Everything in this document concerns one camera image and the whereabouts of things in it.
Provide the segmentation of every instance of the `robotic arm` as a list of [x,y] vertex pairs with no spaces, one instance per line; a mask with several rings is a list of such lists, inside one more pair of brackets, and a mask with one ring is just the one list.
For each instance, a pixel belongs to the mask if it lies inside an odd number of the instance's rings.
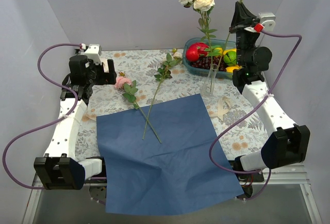
[[[75,160],[77,134],[93,92],[92,87],[116,83],[113,60],[107,60],[109,72],[104,72],[100,55],[101,46],[91,44],[85,52],[77,53],[69,60],[70,74],[62,84],[77,93],[78,103],[69,116],[57,123],[44,156],[35,159],[34,168],[45,189],[81,189],[85,180],[93,175],[106,175],[101,157],[88,158],[79,163]],[[59,118],[75,102],[73,93],[65,89],[62,89],[60,99]]]
[[243,3],[236,2],[230,33],[236,33],[237,61],[243,68],[234,70],[233,83],[240,93],[256,107],[268,96],[257,113],[265,125],[268,140],[261,151],[235,159],[234,168],[240,171],[278,168],[305,160],[310,131],[297,125],[269,94],[261,72],[269,68],[272,53],[267,47],[256,47],[261,29],[272,31],[275,16],[250,13]]

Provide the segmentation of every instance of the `floral tablecloth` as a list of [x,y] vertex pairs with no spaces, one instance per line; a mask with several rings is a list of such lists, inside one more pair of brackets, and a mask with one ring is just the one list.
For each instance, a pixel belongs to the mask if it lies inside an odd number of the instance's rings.
[[[105,51],[103,59],[113,59],[117,74],[125,72],[126,76],[137,81],[136,93],[139,105],[150,105],[158,83],[154,74],[159,63],[166,58],[169,50],[139,50],[139,51]],[[161,103],[177,98],[200,93],[204,77],[188,73],[183,65],[172,69],[172,79],[162,83],[156,95],[155,103]],[[218,99],[227,97],[230,101],[230,111],[223,116],[223,122],[212,118],[214,129],[220,134],[225,128],[252,110],[250,103],[239,93],[229,79],[217,79],[212,97],[203,98],[206,108],[212,114],[218,110]],[[76,159],[82,161],[87,157],[99,156],[96,140],[96,116],[116,113],[133,108],[122,97],[122,91],[113,85],[94,86],[88,109],[84,114],[79,128],[75,153]],[[238,126],[230,130],[220,139],[220,144],[227,159],[234,159],[243,154],[261,149],[268,136],[263,123],[257,114],[252,115]]]

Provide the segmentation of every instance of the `clear vase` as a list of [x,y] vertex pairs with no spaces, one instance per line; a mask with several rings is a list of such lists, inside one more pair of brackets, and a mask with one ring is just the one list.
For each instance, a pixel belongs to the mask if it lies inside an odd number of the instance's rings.
[[208,72],[208,76],[201,87],[202,96],[209,97],[213,95],[217,72],[218,72],[218,65],[211,64],[210,71]]

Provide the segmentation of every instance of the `blue container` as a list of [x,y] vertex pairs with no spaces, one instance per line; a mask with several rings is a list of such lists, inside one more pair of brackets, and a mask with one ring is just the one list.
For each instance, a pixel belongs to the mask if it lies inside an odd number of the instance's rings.
[[[184,53],[183,53],[183,63],[186,66],[189,73],[207,77],[208,72],[210,70],[202,69],[202,68],[193,68],[192,66],[190,66],[190,61],[188,61],[187,58],[186,58],[187,49],[191,45],[193,45],[194,43],[197,43],[197,42],[200,42],[200,41],[201,41],[200,38],[192,38],[192,39],[190,39],[189,41],[186,42],[185,47],[184,47]],[[226,41],[223,41],[223,40],[211,39],[212,46],[215,46],[215,45],[224,46],[225,42]],[[231,42],[231,41],[227,42],[226,50],[235,49],[235,48],[236,48],[236,43],[235,42]],[[216,78],[230,78],[230,79],[232,79],[233,74],[228,73],[228,72],[219,71],[219,72],[217,72]]]

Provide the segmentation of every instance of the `wall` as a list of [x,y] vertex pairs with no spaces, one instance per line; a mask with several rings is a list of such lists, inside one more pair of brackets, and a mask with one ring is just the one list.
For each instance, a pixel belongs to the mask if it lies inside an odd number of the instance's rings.
[[[105,50],[183,47],[197,29],[199,14],[178,0],[48,0],[71,42],[99,43]],[[215,0],[211,27],[226,39],[235,0]],[[282,0],[246,0],[255,12],[275,13]]]
[[[276,13],[274,31],[303,35],[300,47],[275,88],[275,96],[297,124],[305,124],[311,131],[305,166],[324,223],[330,220],[329,23],[328,0],[283,0]],[[271,69],[266,73],[270,84],[295,43],[296,39],[292,38],[265,37],[262,41],[273,52]]]
[[[46,82],[37,71],[37,59],[48,46],[68,42],[47,0],[2,0],[0,2],[0,153],[14,136],[52,121],[58,116],[60,89]],[[42,68],[62,81],[69,71],[68,49],[46,55]],[[12,173],[31,184],[33,162],[43,154],[54,128],[18,140],[9,150]],[[15,185],[0,166],[1,223],[21,223],[30,190]]]

